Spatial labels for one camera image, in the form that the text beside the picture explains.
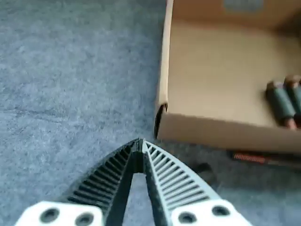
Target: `box flap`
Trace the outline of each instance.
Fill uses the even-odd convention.
[[[298,131],[173,113],[162,114],[158,138],[241,151],[301,151]]]
[[[173,14],[173,2],[173,0],[168,0],[166,5],[166,15],[162,38],[161,68],[158,80],[156,113],[162,105],[167,104],[170,29]]]
[[[300,74],[300,62],[295,37],[173,21],[168,113],[276,127],[266,84]]]

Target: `cylindrical object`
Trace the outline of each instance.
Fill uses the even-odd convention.
[[[266,98],[271,106],[276,120],[280,125],[289,129],[297,129],[294,121],[296,111],[293,104],[280,82],[269,82],[266,89]]]
[[[296,114],[294,116],[297,124],[301,124],[301,76],[290,75],[285,78],[285,87],[289,98],[295,108]]]

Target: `gray carpet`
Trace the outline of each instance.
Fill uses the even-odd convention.
[[[1,226],[56,198],[120,145],[154,141],[164,12],[164,0],[0,1]],[[300,173],[155,142],[186,163],[210,163],[218,193],[255,226],[299,224]],[[124,225],[154,225],[142,175]]]

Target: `orange spring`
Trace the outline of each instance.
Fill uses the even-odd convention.
[[[234,154],[233,158],[238,159],[238,160],[253,161],[253,162],[258,162],[258,163],[264,163],[266,161],[266,159],[264,157],[247,155],[247,154],[239,154],[239,153]]]

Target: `mounting hole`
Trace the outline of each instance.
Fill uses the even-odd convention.
[[[179,215],[179,222],[181,224],[192,224],[197,221],[196,215],[189,212],[183,212]]]
[[[88,226],[93,222],[93,219],[94,217],[91,213],[83,213],[76,218],[75,224],[76,226]]]
[[[214,206],[212,209],[212,213],[215,216],[227,216],[230,215],[229,210],[226,207],[223,206]]]
[[[57,219],[59,214],[60,211],[56,208],[48,209],[41,214],[40,221],[43,223],[53,222]]]

